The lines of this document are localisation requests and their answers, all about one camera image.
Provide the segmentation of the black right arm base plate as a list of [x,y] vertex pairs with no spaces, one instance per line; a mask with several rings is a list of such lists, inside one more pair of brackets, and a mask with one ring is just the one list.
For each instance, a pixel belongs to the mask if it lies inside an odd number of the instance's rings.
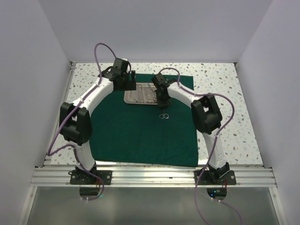
[[233,170],[227,172],[224,176],[218,177],[213,172],[205,170],[198,181],[198,185],[236,185],[237,181]]

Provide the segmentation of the stainless steel instrument tray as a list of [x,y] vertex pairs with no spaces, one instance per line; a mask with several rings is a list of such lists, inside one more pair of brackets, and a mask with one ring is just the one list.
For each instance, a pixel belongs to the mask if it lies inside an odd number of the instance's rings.
[[137,82],[136,90],[124,92],[124,102],[134,105],[157,105],[156,87],[150,82]]

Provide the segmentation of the aluminium rail frame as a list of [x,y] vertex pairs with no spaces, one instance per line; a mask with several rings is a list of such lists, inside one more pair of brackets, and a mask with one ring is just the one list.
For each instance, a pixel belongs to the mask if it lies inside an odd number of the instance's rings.
[[215,202],[205,186],[195,186],[193,169],[178,166],[98,161],[100,170],[112,171],[112,184],[103,197],[85,202],[78,186],[69,183],[75,158],[66,150],[46,157],[34,170],[21,213],[21,225],[87,224],[99,219],[110,224],[128,219],[137,224],[202,224],[219,212],[217,224],[285,225],[277,183],[263,160],[233,63],[134,63],[138,73],[153,74],[173,67],[192,76],[197,91],[216,91],[235,106],[231,123],[222,130],[224,154],[235,172],[224,202]]

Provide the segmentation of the dark green surgical cloth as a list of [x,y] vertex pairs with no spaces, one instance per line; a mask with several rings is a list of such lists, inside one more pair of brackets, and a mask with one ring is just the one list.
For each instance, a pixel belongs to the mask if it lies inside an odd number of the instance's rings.
[[161,119],[157,105],[127,104],[109,94],[91,115],[90,149],[95,160],[196,167],[198,145],[191,109],[173,99]]

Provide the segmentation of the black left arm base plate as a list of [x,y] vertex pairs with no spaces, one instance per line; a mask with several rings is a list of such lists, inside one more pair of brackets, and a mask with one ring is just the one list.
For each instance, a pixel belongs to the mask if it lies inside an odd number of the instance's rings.
[[91,174],[81,170],[75,169],[68,172],[70,175],[71,185],[96,185],[104,184],[110,185],[113,173],[110,170],[92,170]]

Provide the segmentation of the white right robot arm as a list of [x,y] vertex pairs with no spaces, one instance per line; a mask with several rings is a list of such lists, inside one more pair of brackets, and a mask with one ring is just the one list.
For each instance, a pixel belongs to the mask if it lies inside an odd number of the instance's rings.
[[176,79],[168,80],[161,73],[154,75],[151,81],[156,87],[157,104],[161,109],[170,106],[173,98],[191,109],[193,124],[202,133],[209,154],[209,179],[214,184],[221,183],[230,167],[219,137],[223,116],[215,96],[211,93],[198,94]]

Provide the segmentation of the silver forceps in tray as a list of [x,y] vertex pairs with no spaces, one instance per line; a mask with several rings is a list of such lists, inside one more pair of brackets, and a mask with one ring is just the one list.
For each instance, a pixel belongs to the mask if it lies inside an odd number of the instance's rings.
[[133,101],[137,104],[155,105],[157,98],[154,86],[150,83],[138,83],[133,91]]

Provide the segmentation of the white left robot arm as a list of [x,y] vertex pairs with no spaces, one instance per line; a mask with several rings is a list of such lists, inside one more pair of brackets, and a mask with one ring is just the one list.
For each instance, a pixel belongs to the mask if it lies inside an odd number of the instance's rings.
[[92,86],[72,103],[60,107],[60,134],[73,148],[76,167],[82,170],[81,179],[92,184],[98,173],[93,170],[95,159],[90,150],[93,128],[91,115],[96,107],[114,91],[136,90],[135,71],[125,59],[116,58],[112,66],[100,72]]

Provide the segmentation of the silver surgical scissors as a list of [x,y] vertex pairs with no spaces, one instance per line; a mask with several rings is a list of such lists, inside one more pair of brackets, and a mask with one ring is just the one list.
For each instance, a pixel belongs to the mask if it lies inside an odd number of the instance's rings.
[[169,119],[169,114],[166,112],[167,107],[160,107],[159,109],[161,110],[159,118],[161,120],[167,120],[167,119]]

